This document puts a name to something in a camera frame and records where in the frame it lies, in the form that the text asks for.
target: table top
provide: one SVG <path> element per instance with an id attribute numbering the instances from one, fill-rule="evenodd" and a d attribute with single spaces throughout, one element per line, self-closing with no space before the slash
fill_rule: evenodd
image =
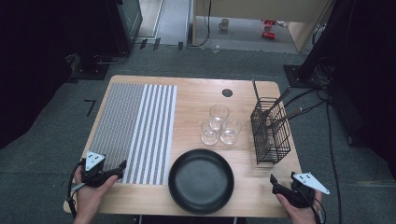
<path id="1" fill-rule="evenodd" d="M 290 173 L 301 172 L 292 137 L 290 153 L 279 163 L 258 167 L 256 163 L 250 114 L 256 104 L 256 95 L 251 81 L 182 78 L 182 77 L 134 77 L 114 76 L 108 85 L 82 158 L 90 148 L 92 139 L 102 116 L 109 90 L 113 83 L 156 84 L 177 86 L 177 99 L 173 139 L 169 164 L 184 152 L 195 148 L 207 148 L 219 153 L 232 167 L 234 191 L 230 201 L 213 217 L 285 217 L 287 214 L 272 193 L 270 174 L 278 182 L 288 186 Z M 256 81 L 260 97 L 278 97 L 279 88 L 275 82 Z M 229 89 L 231 97 L 222 91 Z M 206 146 L 201 141 L 200 124 L 209 118 L 212 105 L 223 104 L 230 109 L 230 118 L 239 119 L 242 132 L 235 144 L 227 146 L 218 141 L 214 146 Z M 64 210 L 69 211 L 67 204 Z M 100 213 L 190 216 L 179 208 L 172 199 L 166 185 L 121 184 L 106 194 Z"/>

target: clear glass cup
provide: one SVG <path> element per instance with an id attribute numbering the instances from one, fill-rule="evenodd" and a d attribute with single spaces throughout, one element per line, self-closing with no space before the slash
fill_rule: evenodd
<path id="1" fill-rule="evenodd" d="M 226 145 L 236 142 L 238 134 L 242 131 L 242 124 L 237 119 L 225 119 L 221 124 L 220 139 Z"/>
<path id="2" fill-rule="evenodd" d="M 201 139 L 205 145 L 213 146 L 218 142 L 219 132 L 215 132 L 215 130 L 212 129 L 209 119 L 202 121 L 201 130 Z"/>
<path id="3" fill-rule="evenodd" d="M 230 111 L 225 105 L 213 105 L 210 107 L 210 127 L 215 132 L 220 132 L 221 123 L 228 118 Z"/>

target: black stand base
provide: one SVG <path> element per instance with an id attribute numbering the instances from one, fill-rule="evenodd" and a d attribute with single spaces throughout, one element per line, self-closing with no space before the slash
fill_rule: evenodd
<path id="1" fill-rule="evenodd" d="M 92 66 L 81 66 L 81 63 L 79 63 L 70 78 L 104 80 L 109 66 L 109 64 L 105 63 L 93 64 Z"/>
<path id="2" fill-rule="evenodd" d="M 314 80 L 300 80 L 298 78 L 300 67 L 300 65 L 283 65 L 289 86 L 294 88 L 319 88 L 320 85 Z"/>

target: person's left hand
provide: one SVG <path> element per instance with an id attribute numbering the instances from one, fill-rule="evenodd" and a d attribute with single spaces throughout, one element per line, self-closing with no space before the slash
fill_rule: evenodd
<path id="1" fill-rule="evenodd" d="M 81 171 L 82 166 L 79 166 L 74 176 L 76 184 L 81 183 Z M 95 214 L 99 211 L 103 197 L 116 183 L 117 179 L 118 177 L 113 175 L 99 188 L 84 186 L 77 191 L 78 209 L 74 223 L 90 223 L 93 220 Z"/>

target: striped placemat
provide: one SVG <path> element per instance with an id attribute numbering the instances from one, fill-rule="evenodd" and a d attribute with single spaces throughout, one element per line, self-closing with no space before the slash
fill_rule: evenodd
<path id="1" fill-rule="evenodd" d="M 127 160 L 123 183 L 166 185 L 177 86 L 111 86 L 90 151 L 106 154 L 104 170 Z"/>

